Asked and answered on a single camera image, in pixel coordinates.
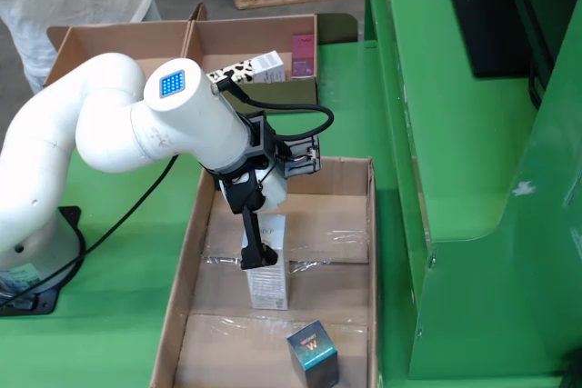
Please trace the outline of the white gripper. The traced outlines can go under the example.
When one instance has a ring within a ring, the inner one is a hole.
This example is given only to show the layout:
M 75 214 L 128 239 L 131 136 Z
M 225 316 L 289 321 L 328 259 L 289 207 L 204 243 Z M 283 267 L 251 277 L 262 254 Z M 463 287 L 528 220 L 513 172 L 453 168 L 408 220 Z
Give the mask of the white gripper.
M 250 170 L 244 182 L 224 181 L 226 200 L 234 214 L 241 214 L 247 244 L 241 249 L 241 268 L 251 270 L 277 263 L 277 253 L 261 240 L 256 212 L 276 210 L 287 197 L 287 180 L 275 167 Z

